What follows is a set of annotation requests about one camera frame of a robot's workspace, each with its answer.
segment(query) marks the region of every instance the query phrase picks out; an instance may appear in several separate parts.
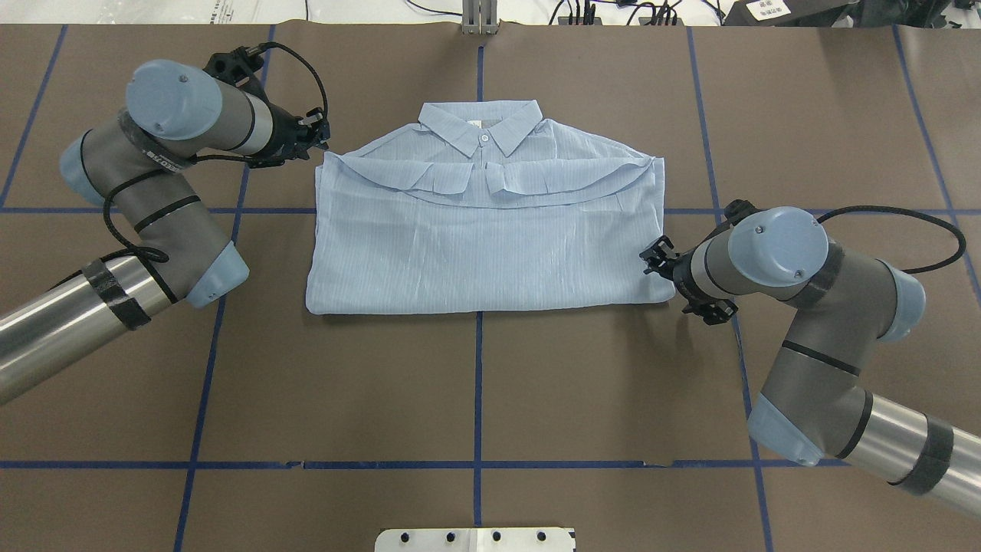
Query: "brown surface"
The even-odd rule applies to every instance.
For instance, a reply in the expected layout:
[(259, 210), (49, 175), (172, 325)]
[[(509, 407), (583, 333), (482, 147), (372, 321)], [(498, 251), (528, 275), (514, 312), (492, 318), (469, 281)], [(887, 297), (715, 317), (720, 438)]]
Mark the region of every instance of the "brown surface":
[(0, 472), (0, 548), (170, 550), (184, 472), (9, 469)]
[[(16, 91), (0, 88), (10, 106), (0, 110), (9, 127), (0, 130), (4, 163), (58, 31), (8, 29), (0, 33), (5, 44), (13, 37), (37, 54), (0, 68), (18, 74)], [(84, 205), (61, 184), (57, 158), (123, 105), (125, 83), (141, 62), (168, 57), (200, 66), (212, 52), (263, 41), (268, 31), (70, 28), (6, 206)], [(763, 206), (944, 206), (889, 29), (694, 33), (723, 203), (745, 196)], [(913, 48), (951, 48), (946, 36), (933, 43), (936, 35), (905, 46), (927, 126), (935, 143), (946, 143), (960, 139), (935, 122), (949, 117), (940, 107), (946, 96), (927, 85), (910, 55)], [(411, 123), (424, 101), (476, 96), (481, 40), (458, 35), (454, 25), (292, 23), (279, 26), (276, 39), (321, 71), (331, 96), (331, 144), (339, 152)], [(99, 63), (96, 54), (116, 62)], [(930, 66), (937, 75), (973, 75), (973, 68), (950, 67), (967, 58), (930, 57), (943, 65)], [(282, 52), (270, 67), (274, 101), (294, 111), (317, 103), (309, 77)], [(668, 207), (711, 207), (683, 29), (505, 25), (488, 40), (484, 77), (487, 99), (535, 98), (546, 117), (665, 156)], [(755, 107), (760, 98), (763, 108)], [(964, 132), (977, 127), (965, 120)], [(958, 183), (968, 182), (962, 176), (970, 175), (973, 159), (944, 150), (938, 155), (955, 203), (970, 198)], [(311, 207), (318, 161), (315, 154), (305, 163), (253, 171), (246, 205)], [(240, 177), (237, 165), (188, 173), (212, 206), (235, 205)], [(981, 206), (964, 201), (958, 206)], [(199, 460), (472, 460), (476, 316), (310, 315), (303, 296), (314, 218), (242, 216), (238, 246), (252, 273), (227, 301)], [(981, 259), (981, 218), (959, 218), (973, 258)], [(221, 221), (230, 228), (232, 216)], [(666, 220), (679, 247), (693, 245), (712, 225), (704, 214)], [(932, 262), (953, 248), (942, 232), (895, 217), (843, 217), (828, 228), (850, 247), (899, 267)], [(0, 310), (115, 248), (97, 215), (0, 213)], [(929, 298), (923, 323), (907, 340), (882, 346), (862, 381), (981, 432), (974, 339), (981, 308), (964, 262), (921, 280)], [(792, 312), (766, 298), (741, 305), (755, 394)], [(486, 314), (483, 459), (748, 459), (733, 331), (705, 327), (679, 309), (675, 300)], [(215, 316), (214, 305), (164, 312), (151, 327), (4, 407), (0, 461), (186, 461)], [(763, 472), (777, 550), (974, 546), (965, 538), (977, 532), (977, 522), (863, 473)], [(763, 548), (751, 468), (482, 474), (485, 524), (573, 526), (584, 550)], [(0, 547), (170, 549), (184, 476), (182, 469), (7, 469), (0, 473)], [(473, 476), (469, 469), (199, 469), (184, 545), (370, 550), (384, 527), (472, 523)]]
[(374, 550), (383, 529), (469, 526), (467, 469), (199, 471), (183, 549)]
[(0, 109), (0, 177), (6, 179), (14, 153), (21, 141), (24, 126), (41, 87), (44, 71), (58, 41), (57, 26), (5, 26), (0, 44), (31, 52), (30, 56), (0, 57), (0, 88), (3, 89), (3, 109)]
[(776, 550), (978, 550), (977, 520), (897, 492), (860, 469), (764, 473)]
[(900, 28), (909, 78), (954, 207), (981, 207), (981, 32)]
[[(217, 216), (231, 230), (232, 218)], [(100, 215), (0, 215), (0, 312), (118, 248)], [(165, 310), (150, 331), (121, 337), (4, 406), (0, 458), (187, 460), (215, 311)]]
[(548, 119), (664, 157), (667, 206), (711, 206), (683, 28), (503, 24), (484, 78), (486, 100), (536, 99)]
[(694, 32), (723, 205), (944, 207), (889, 28)]
[(472, 459), (474, 315), (310, 314), (314, 219), (242, 222), (201, 458)]
[[(665, 226), (693, 236), (714, 223), (668, 215)], [(748, 458), (735, 336), (682, 314), (683, 306), (675, 298), (486, 313), (484, 457)]]
[(576, 548), (762, 550), (749, 469), (492, 469), (484, 525), (576, 529)]

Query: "white floor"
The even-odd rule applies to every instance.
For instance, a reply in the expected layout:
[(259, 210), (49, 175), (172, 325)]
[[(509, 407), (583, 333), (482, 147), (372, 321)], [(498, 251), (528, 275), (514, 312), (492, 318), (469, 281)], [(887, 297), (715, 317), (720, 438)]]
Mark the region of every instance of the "white floor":
[[(461, 0), (416, 0), (423, 6), (459, 12)], [(720, 0), (728, 12), (733, 0)], [(498, 16), (504, 21), (525, 25), (545, 25), (556, 0), (498, 0)], [(716, 26), (718, 20), (702, 0), (683, 0), (677, 11), (685, 25)], [(596, 16), (604, 25), (624, 25), (634, 8), (598, 4)], [(77, 24), (208, 24), (280, 23), (307, 19), (319, 23), (383, 24), (459, 21), (453, 16), (429, 14), (405, 0), (0, 0), (0, 23), (77, 23)], [(559, 15), (568, 9), (559, 10)], [(638, 15), (646, 14), (646, 9)], [(966, 28), (981, 28), (978, 13), (956, 10), (945, 12), (948, 20)]]

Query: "shirt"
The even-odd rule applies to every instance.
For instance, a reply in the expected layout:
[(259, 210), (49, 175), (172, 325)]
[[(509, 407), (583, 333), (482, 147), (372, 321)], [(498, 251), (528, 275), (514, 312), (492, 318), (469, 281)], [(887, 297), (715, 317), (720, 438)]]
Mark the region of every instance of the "shirt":
[(419, 123), (326, 153), (307, 308), (538, 310), (654, 303), (664, 162), (542, 118), (536, 101), (427, 103)]

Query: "folded shirt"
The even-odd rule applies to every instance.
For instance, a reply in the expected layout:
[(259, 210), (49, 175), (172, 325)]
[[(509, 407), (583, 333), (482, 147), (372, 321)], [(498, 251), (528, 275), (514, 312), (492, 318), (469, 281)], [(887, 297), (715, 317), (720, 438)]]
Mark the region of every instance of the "folded shirt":
[(427, 103), (316, 174), (307, 308), (541, 310), (674, 295), (638, 254), (662, 234), (663, 159), (542, 119), (536, 101)]

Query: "light blue joint cap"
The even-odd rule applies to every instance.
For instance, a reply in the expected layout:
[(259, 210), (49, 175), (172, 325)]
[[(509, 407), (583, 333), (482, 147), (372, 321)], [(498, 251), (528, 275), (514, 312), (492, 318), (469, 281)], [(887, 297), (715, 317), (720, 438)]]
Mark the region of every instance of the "light blue joint cap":
[(760, 286), (789, 288), (806, 282), (828, 258), (828, 235), (796, 207), (752, 214), (733, 228), (729, 257), (741, 274)]
[(891, 342), (899, 341), (909, 335), (926, 310), (926, 292), (919, 280), (909, 274), (902, 272), (888, 262), (879, 259), (889, 267), (893, 273), (893, 281), (896, 282), (896, 314), (893, 315), (893, 323), (882, 334), (879, 341)]
[(238, 254), (235, 244), (229, 242), (204, 272), (204, 276), (194, 284), (194, 288), (187, 294), (187, 302), (195, 308), (201, 308), (237, 288), (246, 278), (248, 266)]
[(816, 466), (824, 451), (760, 393), (749, 415), (749, 436), (757, 443), (802, 466)]
[(190, 139), (208, 132), (222, 114), (218, 82), (196, 67), (170, 60), (144, 63), (126, 87), (129, 115), (163, 139)]
[(58, 168), (61, 170), (62, 178), (68, 187), (81, 195), (86, 201), (93, 205), (102, 206), (105, 198), (95, 190), (88, 176), (85, 175), (85, 168), (81, 164), (81, 139), (78, 137), (72, 145), (62, 152), (58, 160)]

